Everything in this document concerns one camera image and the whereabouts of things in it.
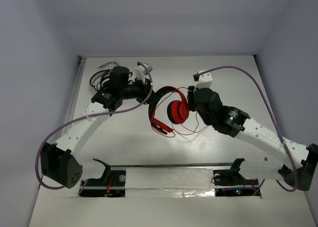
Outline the white foil-taped panel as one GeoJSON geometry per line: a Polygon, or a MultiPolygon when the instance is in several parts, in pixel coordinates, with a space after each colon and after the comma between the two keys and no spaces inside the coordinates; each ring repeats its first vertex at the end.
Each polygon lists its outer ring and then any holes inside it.
{"type": "Polygon", "coordinates": [[[213,171],[206,168],[129,168],[127,198],[215,197],[213,171]]]}

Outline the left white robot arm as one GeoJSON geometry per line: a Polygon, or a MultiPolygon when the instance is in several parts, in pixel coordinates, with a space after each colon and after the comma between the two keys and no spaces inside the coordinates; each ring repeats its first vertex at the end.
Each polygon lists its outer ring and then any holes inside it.
{"type": "Polygon", "coordinates": [[[139,106],[154,102],[152,69],[150,64],[138,62],[134,80],[130,80],[130,70],[122,66],[115,66],[100,77],[100,83],[94,86],[96,94],[83,116],[54,130],[40,145],[35,162],[40,185],[53,189],[43,182],[43,176],[59,183],[59,189],[71,189],[78,183],[82,175],[82,165],[77,161],[79,153],[109,117],[132,111],[119,110],[123,100],[135,99],[139,106]]]}

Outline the aluminium side rail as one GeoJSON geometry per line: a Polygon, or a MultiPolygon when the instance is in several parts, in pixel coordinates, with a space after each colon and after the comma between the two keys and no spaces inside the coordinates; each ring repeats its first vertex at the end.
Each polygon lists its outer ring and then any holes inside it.
{"type": "Polygon", "coordinates": [[[70,98],[70,102],[69,102],[69,106],[68,106],[68,110],[67,110],[67,114],[66,114],[66,118],[65,118],[66,123],[71,121],[73,119],[73,116],[74,116],[75,106],[77,103],[77,97],[78,97],[78,93],[79,93],[83,69],[85,67],[85,62],[86,62],[86,57],[79,56],[79,66],[78,66],[78,70],[77,70],[77,75],[76,75],[75,83],[73,86],[73,90],[71,93],[71,98],[70,98]]]}

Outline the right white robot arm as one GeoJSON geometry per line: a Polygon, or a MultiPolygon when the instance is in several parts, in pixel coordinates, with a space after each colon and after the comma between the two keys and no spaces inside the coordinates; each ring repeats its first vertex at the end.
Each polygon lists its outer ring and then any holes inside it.
{"type": "Polygon", "coordinates": [[[197,111],[205,125],[266,153],[259,161],[236,158],[229,170],[218,172],[218,185],[237,186],[246,179],[273,179],[292,189],[309,191],[318,163],[316,144],[306,146],[279,136],[244,111],[223,105],[218,93],[210,88],[189,86],[187,100],[190,111],[197,111]]]}

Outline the red headphones with cable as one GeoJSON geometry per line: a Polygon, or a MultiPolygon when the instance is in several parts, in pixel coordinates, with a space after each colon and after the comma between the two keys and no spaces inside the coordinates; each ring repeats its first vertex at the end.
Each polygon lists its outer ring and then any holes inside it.
{"type": "Polygon", "coordinates": [[[194,130],[189,130],[189,133],[181,133],[177,131],[174,126],[175,125],[183,125],[183,123],[188,119],[189,117],[189,109],[188,109],[188,103],[187,98],[185,95],[181,92],[183,88],[175,88],[173,86],[164,86],[157,90],[155,93],[160,97],[160,100],[156,107],[148,107],[148,117],[150,121],[150,126],[154,132],[156,132],[159,135],[162,135],[167,138],[174,138],[176,134],[179,134],[182,137],[185,136],[191,136],[194,134],[199,134],[203,132],[207,126],[198,129],[198,126],[194,130]],[[179,100],[173,100],[169,103],[169,105],[166,108],[168,119],[170,120],[172,127],[168,126],[167,124],[161,122],[158,120],[156,115],[157,108],[172,94],[178,94],[180,96],[179,100]]]}

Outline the white black headphones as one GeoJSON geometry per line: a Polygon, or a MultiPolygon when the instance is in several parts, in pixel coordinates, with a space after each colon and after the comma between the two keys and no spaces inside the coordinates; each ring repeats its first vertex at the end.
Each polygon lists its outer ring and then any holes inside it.
{"type": "Polygon", "coordinates": [[[98,66],[98,71],[95,72],[89,79],[89,85],[95,91],[99,91],[101,88],[104,88],[109,81],[110,73],[115,67],[118,66],[119,64],[116,61],[107,62],[98,66]]]}

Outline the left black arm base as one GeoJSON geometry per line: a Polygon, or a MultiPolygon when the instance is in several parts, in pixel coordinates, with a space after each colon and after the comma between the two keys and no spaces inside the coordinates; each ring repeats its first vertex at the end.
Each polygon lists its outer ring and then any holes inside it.
{"type": "Polygon", "coordinates": [[[121,198],[125,197],[126,170],[115,169],[111,165],[99,160],[93,159],[104,166],[104,171],[100,178],[89,178],[80,184],[78,195],[80,197],[105,197],[121,198]]]}

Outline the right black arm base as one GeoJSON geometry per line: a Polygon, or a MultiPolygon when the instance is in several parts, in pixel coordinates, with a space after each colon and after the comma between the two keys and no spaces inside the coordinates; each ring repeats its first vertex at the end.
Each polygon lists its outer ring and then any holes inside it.
{"type": "Polygon", "coordinates": [[[216,197],[261,197],[257,179],[245,179],[240,173],[244,158],[236,158],[229,169],[213,170],[211,183],[215,185],[216,197]]]}

